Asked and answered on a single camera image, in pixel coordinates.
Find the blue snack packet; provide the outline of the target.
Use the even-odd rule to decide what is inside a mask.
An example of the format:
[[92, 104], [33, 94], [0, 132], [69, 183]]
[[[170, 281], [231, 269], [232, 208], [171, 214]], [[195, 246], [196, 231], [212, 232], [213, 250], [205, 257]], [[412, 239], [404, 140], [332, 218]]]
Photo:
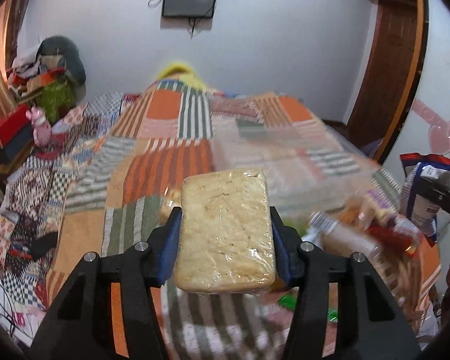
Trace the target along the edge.
[[399, 212], [433, 244], [438, 237], [437, 213], [450, 215], [450, 158], [407, 153], [400, 159], [406, 178], [401, 186]]

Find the red snack packet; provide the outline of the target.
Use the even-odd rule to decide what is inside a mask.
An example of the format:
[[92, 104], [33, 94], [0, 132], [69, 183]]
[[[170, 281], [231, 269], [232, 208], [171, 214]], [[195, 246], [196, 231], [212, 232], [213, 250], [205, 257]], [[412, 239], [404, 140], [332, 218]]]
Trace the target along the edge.
[[386, 250], [396, 254], [413, 256], [424, 240], [422, 232], [410, 219], [398, 215], [387, 226], [372, 223], [366, 230], [369, 236], [375, 238]]

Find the clear plastic storage box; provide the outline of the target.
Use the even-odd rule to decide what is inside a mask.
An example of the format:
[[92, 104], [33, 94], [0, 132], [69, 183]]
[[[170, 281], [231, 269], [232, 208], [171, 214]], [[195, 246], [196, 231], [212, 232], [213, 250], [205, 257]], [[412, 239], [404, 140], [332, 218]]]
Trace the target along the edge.
[[210, 146], [217, 171], [260, 168], [269, 203], [282, 217], [338, 210], [347, 199], [372, 189], [379, 170], [369, 158], [346, 150], [328, 130], [220, 129]]

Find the brown wooden door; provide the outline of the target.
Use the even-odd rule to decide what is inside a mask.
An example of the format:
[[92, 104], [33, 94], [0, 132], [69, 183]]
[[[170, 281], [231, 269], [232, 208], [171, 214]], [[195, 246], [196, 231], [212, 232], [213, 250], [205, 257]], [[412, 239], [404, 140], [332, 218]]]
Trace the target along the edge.
[[416, 94], [426, 29], [425, 0], [378, 0], [370, 55], [347, 132], [356, 147], [373, 146], [371, 157], [380, 164], [392, 150]]

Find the patchwork striped bed quilt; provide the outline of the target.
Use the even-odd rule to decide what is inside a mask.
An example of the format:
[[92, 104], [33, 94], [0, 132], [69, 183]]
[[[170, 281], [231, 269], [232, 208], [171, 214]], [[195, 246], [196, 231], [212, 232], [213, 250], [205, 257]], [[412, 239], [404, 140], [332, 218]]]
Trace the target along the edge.
[[7, 189], [26, 359], [418, 359], [399, 185], [293, 97], [159, 80], [74, 108]]

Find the pink plush rabbit toy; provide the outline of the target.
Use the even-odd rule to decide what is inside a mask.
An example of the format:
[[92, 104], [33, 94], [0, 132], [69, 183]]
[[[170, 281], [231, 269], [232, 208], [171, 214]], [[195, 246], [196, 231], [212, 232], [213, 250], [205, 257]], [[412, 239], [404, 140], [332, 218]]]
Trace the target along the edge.
[[33, 128], [34, 144], [37, 147], [44, 147], [49, 144], [52, 135], [52, 127], [49, 123], [44, 109], [33, 106], [26, 111], [26, 118], [29, 119]]

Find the red and black box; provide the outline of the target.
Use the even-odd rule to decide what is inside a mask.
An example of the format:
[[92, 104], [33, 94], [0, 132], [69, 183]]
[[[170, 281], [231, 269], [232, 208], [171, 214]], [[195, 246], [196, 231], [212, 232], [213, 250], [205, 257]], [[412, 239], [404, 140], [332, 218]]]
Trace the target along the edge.
[[0, 164], [11, 163], [33, 140], [33, 128], [26, 117], [30, 110], [28, 104], [22, 104], [0, 119]]

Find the green patterned storage bag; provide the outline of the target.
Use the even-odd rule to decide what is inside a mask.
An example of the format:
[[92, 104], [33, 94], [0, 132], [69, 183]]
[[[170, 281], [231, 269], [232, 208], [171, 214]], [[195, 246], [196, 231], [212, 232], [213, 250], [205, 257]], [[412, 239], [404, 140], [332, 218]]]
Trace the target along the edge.
[[66, 77], [59, 78], [42, 88], [35, 104], [44, 110], [49, 123], [54, 125], [75, 107], [74, 89]]

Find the clothes pile on chair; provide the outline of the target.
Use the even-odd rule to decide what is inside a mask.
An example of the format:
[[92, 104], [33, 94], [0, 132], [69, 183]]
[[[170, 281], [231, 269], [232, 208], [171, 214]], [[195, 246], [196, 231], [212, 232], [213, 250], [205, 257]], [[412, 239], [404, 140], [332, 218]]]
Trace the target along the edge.
[[21, 100], [40, 91], [63, 76], [66, 71], [65, 57], [60, 51], [46, 51], [45, 47], [28, 49], [17, 56], [6, 72], [7, 84], [13, 96]]

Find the grey pillow on pile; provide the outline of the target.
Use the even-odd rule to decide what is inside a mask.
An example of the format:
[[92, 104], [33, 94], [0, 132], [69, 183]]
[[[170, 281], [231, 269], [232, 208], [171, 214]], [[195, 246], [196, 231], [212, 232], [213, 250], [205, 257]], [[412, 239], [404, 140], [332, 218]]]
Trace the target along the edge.
[[60, 55], [65, 74], [76, 85], [83, 86], [86, 82], [86, 72], [80, 58], [79, 49], [68, 37], [51, 36], [44, 39], [38, 48], [39, 56]]

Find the small black wall monitor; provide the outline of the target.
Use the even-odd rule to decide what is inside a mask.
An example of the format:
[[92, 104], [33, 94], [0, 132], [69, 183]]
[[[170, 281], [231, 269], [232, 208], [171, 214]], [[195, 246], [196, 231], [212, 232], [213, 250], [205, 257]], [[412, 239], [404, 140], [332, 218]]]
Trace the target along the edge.
[[167, 19], [211, 19], [216, 0], [163, 0], [162, 16]]

